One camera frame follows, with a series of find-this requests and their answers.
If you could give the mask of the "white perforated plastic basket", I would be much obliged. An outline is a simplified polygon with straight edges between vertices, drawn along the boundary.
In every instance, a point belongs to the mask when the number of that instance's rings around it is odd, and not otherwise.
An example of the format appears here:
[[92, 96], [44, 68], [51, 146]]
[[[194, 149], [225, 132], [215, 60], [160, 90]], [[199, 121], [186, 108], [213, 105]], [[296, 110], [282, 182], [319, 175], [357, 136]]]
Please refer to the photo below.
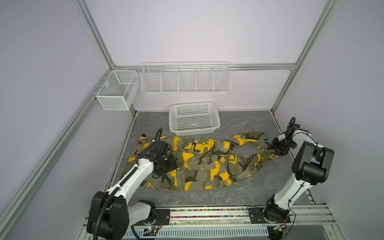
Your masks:
[[221, 126], [218, 109], [213, 102], [172, 105], [169, 128], [177, 136], [210, 134]]

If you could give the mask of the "aluminium corner frame post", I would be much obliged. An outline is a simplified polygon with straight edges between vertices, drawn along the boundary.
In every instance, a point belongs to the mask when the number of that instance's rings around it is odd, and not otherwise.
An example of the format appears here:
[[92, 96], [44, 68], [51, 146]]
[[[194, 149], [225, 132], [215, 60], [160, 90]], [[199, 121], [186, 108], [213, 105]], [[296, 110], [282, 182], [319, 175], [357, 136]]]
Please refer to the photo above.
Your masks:
[[337, 1], [337, 0], [329, 0], [326, 2], [318, 20], [314, 26], [314, 29], [312, 30], [302, 52], [300, 53], [300, 55], [296, 61], [295, 69], [291, 70], [289, 77], [287, 78], [285, 84], [283, 85], [283, 87], [282, 87], [282, 89], [281, 89], [272, 109], [271, 109], [271, 112], [273, 115], [277, 112], [279, 106], [283, 102], [285, 95], [287, 94], [289, 88], [293, 84], [296, 76], [298, 75], [300, 70], [303, 68], [305, 61], [309, 57], [311, 51], [313, 50], [314, 46], [316, 45], [317, 41], [319, 40], [321, 34], [325, 30], [329, 20], [332, 18], [334, 12], [338, 8], [340, 2], [341, 1]]

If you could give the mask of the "camouflage yellow green trousers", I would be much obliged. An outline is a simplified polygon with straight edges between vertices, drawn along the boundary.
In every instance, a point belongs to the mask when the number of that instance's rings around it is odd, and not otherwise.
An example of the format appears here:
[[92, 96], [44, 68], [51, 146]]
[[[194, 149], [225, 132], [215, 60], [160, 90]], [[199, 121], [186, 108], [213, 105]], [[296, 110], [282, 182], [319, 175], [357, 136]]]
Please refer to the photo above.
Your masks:
[[237, 134], [227, 140], [194, 136], [156, 136], [167, 144], [176, 168], [150, 175], [143, 186], [156, 190], [200, 191], [228, 187], [254, 176], [276, 158], [263, 132]]

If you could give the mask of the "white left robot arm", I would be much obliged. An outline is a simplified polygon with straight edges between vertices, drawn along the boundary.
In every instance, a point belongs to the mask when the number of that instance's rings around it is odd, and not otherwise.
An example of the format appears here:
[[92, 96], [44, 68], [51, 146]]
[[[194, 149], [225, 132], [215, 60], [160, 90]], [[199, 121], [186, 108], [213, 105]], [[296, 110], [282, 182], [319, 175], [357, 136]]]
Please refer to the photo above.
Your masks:
[[177, 169], [169, 144], [161, 140], [162, 131], [158, 129], [149, 146], [137, 154], [133, 167], [121, 180], [107, 191], [99, 191], [93, 196], [87, 232], [94, 240], [120, 240], [135, 224], [156, 222], [155, 203], [141, 200], [130, 206], [129, 201], [147, 177], [161, 178]]

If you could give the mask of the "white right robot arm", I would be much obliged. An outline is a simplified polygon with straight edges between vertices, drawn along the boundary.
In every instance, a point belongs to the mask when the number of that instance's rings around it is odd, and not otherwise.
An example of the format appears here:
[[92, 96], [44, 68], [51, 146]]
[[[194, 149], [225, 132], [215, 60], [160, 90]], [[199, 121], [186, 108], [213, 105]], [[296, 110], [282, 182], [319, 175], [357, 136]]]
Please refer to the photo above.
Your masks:
[[334, 150], [324, 147], [309, 131], [301, 129], [293, 117], [287, 130], [272, 140], [268, 150], [278, 156], [286, 156], [290, 149], [297, 147], [300, 149], [292, 164], [292, 175], [284, 187], [267, 200], [264, 208], [247, 208], [252, 224], [284, 222], [298, 197], [328, 179]]

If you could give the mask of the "small white mesh box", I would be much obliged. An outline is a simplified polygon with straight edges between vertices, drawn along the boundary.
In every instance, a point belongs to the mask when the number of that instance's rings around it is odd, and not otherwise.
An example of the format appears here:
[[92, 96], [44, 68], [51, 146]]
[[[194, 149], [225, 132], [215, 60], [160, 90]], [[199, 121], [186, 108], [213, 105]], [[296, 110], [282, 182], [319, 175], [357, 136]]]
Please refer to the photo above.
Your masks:
[[112, 70], [96, 97], [104, 110], [129, 111], [139, 86], [136, 71]]

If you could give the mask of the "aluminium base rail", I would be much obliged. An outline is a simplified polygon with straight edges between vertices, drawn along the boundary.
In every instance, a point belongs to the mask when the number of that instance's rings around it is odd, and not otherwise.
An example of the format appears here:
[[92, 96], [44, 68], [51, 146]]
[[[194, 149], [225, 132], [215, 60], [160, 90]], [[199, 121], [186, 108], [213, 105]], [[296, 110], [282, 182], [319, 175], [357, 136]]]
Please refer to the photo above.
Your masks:
[[159, 207], [160, 217], [153, 225], [165, 228], [181, 227], [248, 227], [248, 226], [307, 226], [335, 225], [337, 222], [326, 205], [293, 206], [285, 221], [269, 223], [262, 210], [246, 206]]

